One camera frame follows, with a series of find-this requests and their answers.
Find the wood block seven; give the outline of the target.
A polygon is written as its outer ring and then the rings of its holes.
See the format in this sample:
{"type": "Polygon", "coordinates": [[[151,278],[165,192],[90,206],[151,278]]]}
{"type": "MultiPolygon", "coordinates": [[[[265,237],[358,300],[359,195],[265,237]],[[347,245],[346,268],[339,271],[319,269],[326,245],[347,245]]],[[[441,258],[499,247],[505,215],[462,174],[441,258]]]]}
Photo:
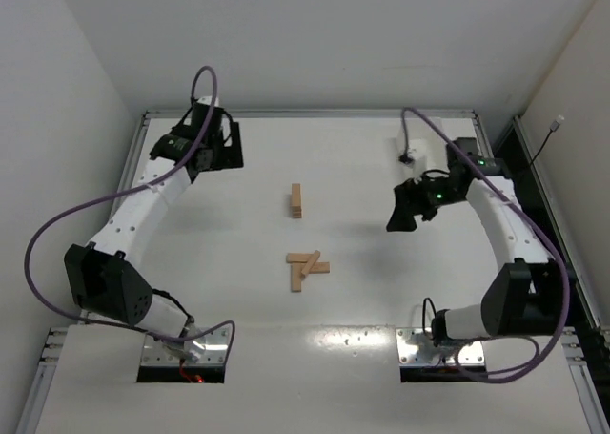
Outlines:
{"type": "Polygon", "coordinates": [[[311,256],[312,256],[311,253],[289,253],[286,256],[286,262],[290,263],[290,264],[293,264],[293,263],[304,264],[311,258],[311,256]]]}

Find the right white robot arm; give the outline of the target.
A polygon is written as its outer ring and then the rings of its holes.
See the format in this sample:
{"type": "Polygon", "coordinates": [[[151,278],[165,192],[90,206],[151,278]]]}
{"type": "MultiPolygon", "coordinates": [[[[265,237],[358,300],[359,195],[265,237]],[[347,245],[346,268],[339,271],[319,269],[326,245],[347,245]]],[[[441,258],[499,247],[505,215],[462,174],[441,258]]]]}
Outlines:
{"type": "Polygon", "coordinates": [[[440,166],[429,143],[418,140],[402,157],[405,180],[394,189],[389,232],[413,232],[440,208],[461,202],[476,212],[492,246],[498,273],[480,303],[434,314],[435,345],[517,336],[552,336],[569,303],[569,281],[559,263],[523,221],[514,183],[499,159],[478,153],[472,137],[455,139],[440,166]]]}

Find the white rectangular box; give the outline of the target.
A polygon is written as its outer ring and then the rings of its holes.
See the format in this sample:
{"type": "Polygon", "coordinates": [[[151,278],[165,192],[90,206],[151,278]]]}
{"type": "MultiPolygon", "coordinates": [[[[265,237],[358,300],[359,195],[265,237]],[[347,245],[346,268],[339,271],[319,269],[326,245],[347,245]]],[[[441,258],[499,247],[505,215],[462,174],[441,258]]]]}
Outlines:
{"type": "Polygon", "coordinates": [[[399,123],[396,148],[398,161],[408,167],[423,164],[427,170],[447,166],[444,139],[420,118],[407,117],[399,123]]]}

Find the wood block five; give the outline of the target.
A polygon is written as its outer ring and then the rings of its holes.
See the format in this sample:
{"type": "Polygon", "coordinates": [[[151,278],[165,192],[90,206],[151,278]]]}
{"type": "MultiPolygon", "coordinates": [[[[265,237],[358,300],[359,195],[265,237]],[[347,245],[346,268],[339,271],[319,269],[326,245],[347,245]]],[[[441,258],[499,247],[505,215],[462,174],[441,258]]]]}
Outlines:
{"type": "Polygon", "coordinates": [[[329,262],[316,262],[312,265],[311,274],[328,274],[331,271],[329,262]]]}

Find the wood block eight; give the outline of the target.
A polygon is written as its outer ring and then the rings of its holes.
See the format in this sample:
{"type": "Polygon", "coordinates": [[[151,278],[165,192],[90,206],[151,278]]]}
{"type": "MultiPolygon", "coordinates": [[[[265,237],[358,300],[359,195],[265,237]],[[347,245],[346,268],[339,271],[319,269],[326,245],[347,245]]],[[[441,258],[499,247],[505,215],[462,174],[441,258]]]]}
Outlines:
{"type": "Polygon", "coordinates": [[[315,250],[310,254],[309,258],[307,259],[307,261],[304,263],[304,265],[301,268],[301,276],[303,278],[307,277],[311,273],[312,268],[318,262],[319,257],[320,257],[319,250],[315,250]]]}

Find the wood block four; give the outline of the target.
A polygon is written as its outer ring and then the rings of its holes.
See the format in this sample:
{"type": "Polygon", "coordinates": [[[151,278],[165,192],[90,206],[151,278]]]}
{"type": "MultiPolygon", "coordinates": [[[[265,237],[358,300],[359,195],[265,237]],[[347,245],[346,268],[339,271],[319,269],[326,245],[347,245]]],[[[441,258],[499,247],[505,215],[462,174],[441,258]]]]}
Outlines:
{"type": "Polygon", "coordinates": [[[291,207],[300,208],[302,206],[301,185],[299,183],[292,184],[291,190],[291,207]]]}

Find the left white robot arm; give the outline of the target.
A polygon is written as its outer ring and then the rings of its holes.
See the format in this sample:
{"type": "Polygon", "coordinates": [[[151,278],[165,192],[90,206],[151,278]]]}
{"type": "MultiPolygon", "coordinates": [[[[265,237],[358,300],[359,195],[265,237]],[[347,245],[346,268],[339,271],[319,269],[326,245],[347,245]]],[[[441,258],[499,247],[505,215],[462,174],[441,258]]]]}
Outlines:
{"type": "Polygon", "coordinates": [[[196,100],[189,121],[179,121],[153,145],[136,182],[108,223],[64,256],[74,302],[121,325],[185,337],[193,319],[177,300],[153,289],[140,262],[163,217],[206,172],[244,165],[239,126],[209,97],[196,100]]]}

